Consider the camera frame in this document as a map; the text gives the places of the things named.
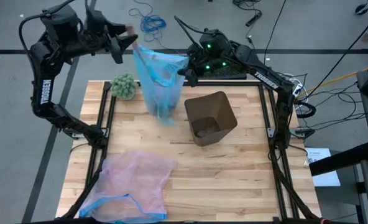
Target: metal bracket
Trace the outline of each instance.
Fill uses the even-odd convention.
[[[305,138],[306,131],[309,131],[307,128],[290,128],[290,133],[298,138]],[[274,136],[275,128],[267,128],[267,133],[269,138]]]

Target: small potted plant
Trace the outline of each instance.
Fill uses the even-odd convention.
[[[119,100],[131,100],[138,87],[132,74],[118,75],[112,82],[111,93]]]

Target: concrete floor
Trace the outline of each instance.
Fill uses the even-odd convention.
[[[0,0],[0,49],[21,49],[17,35],[22,18],[40,13],[43,8],[56,5],[62,0]],[[245,44],[248,21],[253,12],[242,11],[228,0],[148,0],[154,13],[167,21],[163,31],[164,46],[185,49],[190,41],[173,19],[174,15],[200,29],[218,28],[230,39]],[[263,12],[251,31],[257,49],[264,49],[283,1],[263,0],[256,8]],[[357,17],[354,9],[363,0],[288,0],[275,29],[270,49],[346,49],[368,24],[368,13]],[[71,4],[81,19],[85,19],[83,1]],[[140,19],[127,14],[132,7],[144,13],[147,6],[132,1],[97,1],[95,8],[102,11],[111,21],[131,23],[139,33],[139,42],[149,49],[161,49],[158,42],[145,42],[139,29]],[[24,29],[27,45],[33,44],[43,32],[40,21],[33,21]],[[355,49],[368,49],[368,43],[358,42]],[[30,109],[29,97],[32,92],[32,72],[25,55],[0,55],[0,223],[17,223],[22,220],[29,194],[34,184],[51,125],[36,118]],[[268,65],[274,70],[294,75],[309,73],[306,88],[318,84],[336,63],[340,55],[318,54],[271,54]],[[340,77],[368,67],[368,55],[347,55],[330,78]],[[70,67],[65,65],[55,82],[53,101],[58,102]],[[80,113],[81,103],[88,80],[110,80],[120,73],[136,74],[132,55],[124,56],[124,63],[116,65],[109,55],[80,57],[72,86],[67,99],[67,110],[73,115]],[[333,83],[323,89],[346,87],[354,83],[355,77]],[[316,104],[327,96],[311,98]],[[353,105],[332,99],[318,107],[317,114],[310,118],[310,124],[338,119],[350,113]],[[357,110],[362,112],[362,105]],[[311,147],[329,147],[345,151],[368,141],[365,120],[349,121],[318,131],[307,139]],[[40,197],[32,221],[51,220],[57,209],[69,150],[72,140],[58,134],[47,168]],[[333,202],[325,195],[318,195],[322,214],[336,218],[355,213],[353,205]],[[356,216],[342,221],[356,222]]]

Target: wooden table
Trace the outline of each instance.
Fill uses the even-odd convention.
[[[90,81],[87,86],[80,119],[88,124],[96,123],[103,83]],[[199,147],[192,140],[183,102],[216,91],[227,94],[238,126],[220,142]],[[272,120],[269,100],[267,106]],[[176,125],[168,127],[149,115],[139,88],[132,101],[116,102],[108,148],[109,155],[137,149],[178,162],[164,190],[168,220],[271,221],[272,217],[280,216],[256,86],[184,86],[173,119]],[[295,115],[290,126],[298,126]],[[73,146],[85,142],[85,139],[77,140]],[[304,147],[295,138],[291,144]],[[89,146],[81,146],[70,156],[57,217],[70,208],[83,190],[90,150]],[[295,190],[312,212],[320,216],[311,173],[304,165],[305,152],[289,147],[287,155]],[[290,217],[286,191],[284,196]]]

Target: label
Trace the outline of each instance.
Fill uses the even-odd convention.
[[[254,76],[256,76],[257,78],[260,78],[260,80],[262,80],[265,84],[271,86],[273,89],[277,89],[278,85],[275,84],[274,82],[272,82],[271,80],[269,80],[267,77],[263,76],[261,73],[256,72],[256,74],[254,74]]]
[[[48,103],[50,97],[50,86],[52,85],[51,80],[43,80],[42,85],[42,96],[40,96],[40,104]]]

